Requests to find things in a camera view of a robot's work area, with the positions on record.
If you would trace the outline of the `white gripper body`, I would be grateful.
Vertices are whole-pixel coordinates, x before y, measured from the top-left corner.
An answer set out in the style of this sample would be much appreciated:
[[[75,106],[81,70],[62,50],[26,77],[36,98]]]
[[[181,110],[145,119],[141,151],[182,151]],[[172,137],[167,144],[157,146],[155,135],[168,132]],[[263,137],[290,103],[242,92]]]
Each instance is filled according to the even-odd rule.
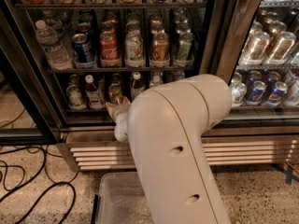
[[[116,105],[112,110],[112,119],[119,123],[121,120],[126,119],[128,116],[129,105]]]

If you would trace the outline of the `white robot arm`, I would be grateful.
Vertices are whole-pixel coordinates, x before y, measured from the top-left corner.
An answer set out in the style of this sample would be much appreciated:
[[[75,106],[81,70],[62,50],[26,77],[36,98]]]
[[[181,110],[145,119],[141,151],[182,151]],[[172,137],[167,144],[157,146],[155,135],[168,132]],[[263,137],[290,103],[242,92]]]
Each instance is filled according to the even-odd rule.
[[[230,88],[209,74],[107,104],[116,139],[130,146],[155,224],[231,224],[201,140],[231,107]]]

